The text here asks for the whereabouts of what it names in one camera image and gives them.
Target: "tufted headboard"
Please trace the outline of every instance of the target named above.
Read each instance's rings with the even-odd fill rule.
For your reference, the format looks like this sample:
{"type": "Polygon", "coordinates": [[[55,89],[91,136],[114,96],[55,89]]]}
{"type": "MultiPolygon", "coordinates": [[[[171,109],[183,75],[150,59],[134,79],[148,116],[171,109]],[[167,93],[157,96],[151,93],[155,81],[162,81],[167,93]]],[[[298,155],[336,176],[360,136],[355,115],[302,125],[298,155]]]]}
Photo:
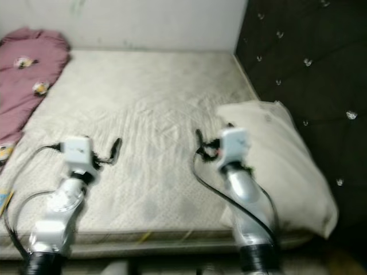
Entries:
{"type": "Polygon", "coordinates": [[[249,0],[236,56],[293,115],[339,206],[333,237],[367,240],[367,1],[249,0]]]}

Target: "bed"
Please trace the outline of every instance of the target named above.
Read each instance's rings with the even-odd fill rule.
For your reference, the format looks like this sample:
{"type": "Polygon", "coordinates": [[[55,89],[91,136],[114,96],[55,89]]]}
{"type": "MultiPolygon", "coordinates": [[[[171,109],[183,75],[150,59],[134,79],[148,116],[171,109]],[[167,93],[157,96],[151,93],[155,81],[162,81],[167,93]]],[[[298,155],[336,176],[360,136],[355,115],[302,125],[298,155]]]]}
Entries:
{"type": "MultiPolygon", "coordinates": [[[[0,186],[43,144],[88,135],[107,156],[121,137],[117,164],[88,193],[72,257],[233,250],[231,230],[220,222],[224,203],[189,171],[194,130],[216,136],[218,105],[255,98],[233,57],[83,50],[71,57],[25,126],[0,186]]],[[[54,190],[64,169],[62,155],[40,153],[18,178],[9,211],[34,192],[54,190]]],[[[20,216],[25,242],[44,201],[32,200],[20,216]]],[[[18,257],[1,224],[0,258],[18,257]]]]}

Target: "white pillow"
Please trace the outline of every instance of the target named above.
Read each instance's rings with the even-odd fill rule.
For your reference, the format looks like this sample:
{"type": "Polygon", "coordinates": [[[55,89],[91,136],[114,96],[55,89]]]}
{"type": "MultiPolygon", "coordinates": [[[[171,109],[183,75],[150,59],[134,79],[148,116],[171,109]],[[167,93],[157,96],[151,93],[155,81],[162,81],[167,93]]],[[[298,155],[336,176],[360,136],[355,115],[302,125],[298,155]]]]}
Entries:
{"type": "MultiPolygon", "coordinates": [[[[226,123],[248,130],[251,147],[245,162],[274,200],[282,232],[300,230],[329,237],[337,224],[337,205],[288,110],[279,102],[247,101],[220,106],[217,114],[226,123]]],[[[222,221],[227,225],[230,216],[226,209],[222,221]]]]}

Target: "pillow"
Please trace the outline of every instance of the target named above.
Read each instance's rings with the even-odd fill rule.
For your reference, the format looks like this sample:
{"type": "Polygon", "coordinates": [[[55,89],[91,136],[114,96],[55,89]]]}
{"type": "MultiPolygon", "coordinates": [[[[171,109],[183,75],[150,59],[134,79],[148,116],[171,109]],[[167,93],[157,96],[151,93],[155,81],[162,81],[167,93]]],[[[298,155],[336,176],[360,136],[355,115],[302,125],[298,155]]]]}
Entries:
{"type": "MultiPolygon", "coordinates": [[[[282,233],[308,231],[328,238],[338,209],[324,176],[280,103],[247,101],[220,106],[225,123],[247,129],[251,147],[244,161],[274,200],[282,233]]],[[[231,225],[231,211],[222,222],[231,225]]]]}

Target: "quilted mattress surface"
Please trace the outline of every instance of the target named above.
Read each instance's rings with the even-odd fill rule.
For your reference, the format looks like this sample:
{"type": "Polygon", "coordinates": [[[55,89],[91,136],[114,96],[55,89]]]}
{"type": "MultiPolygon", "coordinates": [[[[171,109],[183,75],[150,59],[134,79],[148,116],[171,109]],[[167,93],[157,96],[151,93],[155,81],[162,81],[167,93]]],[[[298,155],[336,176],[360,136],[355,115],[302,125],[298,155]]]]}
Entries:
{"type": "MultiPolygon", "coordinates": [[[[189,168],[194,130],[215,137],[222,127],[217,106],[255,98],[233,57],[82,50],[71,55],[28,121],[0,188],[44,144],[88,135],[95,151],[107,156],[121,137],[117,164],[105,166],[89,189],[74,257],[233,246],[230,229],[220,223],[224,202],[200,186],[189,168]]],[[[37,155],[17,180],[10,217],[30,194],[57,188],[65,168],[61,154],[37,155]]],[[[24,243],[45,200],[32,200],[20,215],[24,243]]],[[[2,223],[0,245],[1,258],[19,257],[2,223]]]]}

